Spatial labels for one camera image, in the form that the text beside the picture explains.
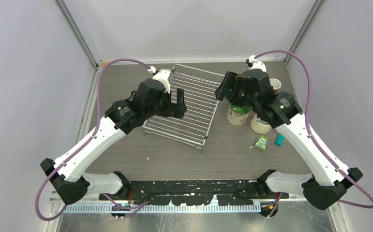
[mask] gray wooden table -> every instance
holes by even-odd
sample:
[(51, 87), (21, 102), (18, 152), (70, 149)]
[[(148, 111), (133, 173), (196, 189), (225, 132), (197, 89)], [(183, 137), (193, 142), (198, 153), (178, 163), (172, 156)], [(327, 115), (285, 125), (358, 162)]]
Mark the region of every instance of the gray wooden table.
[[(281, 81), (281, 90), (294, 93), (285, 64), (265, 64), (269, 77)], [(244, 62), (184, 65), (219, 74), (247, 70)], [(171, 68), (173, 64), (154, 66), (157, 69)], [(136, 90), (138, 84), (147, 78), (150, 75), (143, 66), (111, 66), (101, 83), (102, 114), (113, 102), (129, 97), (131, 91)], [(265, 152), (250, 148), (259, 136), (250, 127), (254, 113), (251, 112), (245, 124), (234, 126), (226, 119), (227, 107), (226, 100), (219, 103), (202, 152), (194, 146), (158, 135), (145, 135), (144, 129), (137, 128), (108, 148), (87, 172), (106, 174), (121, 171), (130, 180), (256, 179), (268, 169), (293, 174), (310, 173), (306, 163), (288, 141), (281, 147), (274, 144), (277, 134), (273, 130), (266, 135), (270, 144)], [(91, 127), (95, 125), (95, 120), (94, 113)]]

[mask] cup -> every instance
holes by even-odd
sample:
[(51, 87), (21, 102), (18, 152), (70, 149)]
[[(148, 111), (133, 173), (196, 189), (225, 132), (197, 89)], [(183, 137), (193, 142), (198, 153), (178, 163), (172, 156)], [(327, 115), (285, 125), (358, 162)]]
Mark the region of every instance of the cup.
[(267, 122), (258, 118), (257, 114), (255, 114), (251, 120), (251, 128), (258, 134), (266, 134), (272, 129), (272, 127)]
[(227, 109), (227, 120), (233, 125), (242, 125), (249, 117), (251, 109), (247, 107), (239, 107), (229, 104)]
[(270, 79), (270, 85), (273, 87), (273, 91), (276, 93), (282, 87), (282, 83), (275, 78)]

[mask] white wire rack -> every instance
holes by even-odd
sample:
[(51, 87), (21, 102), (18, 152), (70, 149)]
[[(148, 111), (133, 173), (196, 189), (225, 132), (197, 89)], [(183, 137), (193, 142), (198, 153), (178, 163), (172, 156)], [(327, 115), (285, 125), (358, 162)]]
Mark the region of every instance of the white wire rack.
[(155, 116), (147, 120), (143, 128), (146, 133), (157, 134), (202, 149), (219, 104), (214, 92), (222, 81), (219, 76), (223, 75), (181, 64), (175, 64), (174, 68), (175, 72), (170, 80), (172, 98), (175, 102), (176, 89), (184, 89), (187, 107), (185, 116), (182, 119)]

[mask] black base with peeling paint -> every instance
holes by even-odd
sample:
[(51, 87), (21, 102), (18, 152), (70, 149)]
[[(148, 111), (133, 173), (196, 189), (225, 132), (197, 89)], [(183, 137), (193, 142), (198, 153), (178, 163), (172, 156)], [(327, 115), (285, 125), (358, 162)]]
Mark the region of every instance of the black base with peeling paint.
[[(174, 180), (131, 181), (132, 200), (135, 204), (149, 201), (152, 205), (207, 205), (216, 195), (219, 205), (252, 205), (255, 199), (275, 199), (276, 194), (264, 191), (263, 186), (253, 180)], [(113, 200), (128, 200), (110, 195)], [(288, 198), (284, 193), (282, 199)]]

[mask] blue sponge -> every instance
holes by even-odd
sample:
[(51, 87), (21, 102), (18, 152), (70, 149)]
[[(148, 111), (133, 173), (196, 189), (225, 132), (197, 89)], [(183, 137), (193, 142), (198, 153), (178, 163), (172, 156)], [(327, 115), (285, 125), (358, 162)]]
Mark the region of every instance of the blue sponge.
[(276, 140), (276, 145), (281, 146), (283, 144), (283, 141), (284, 141), (284, 136), (279, 134), (279, 137), (277, 137), (277, 140)]

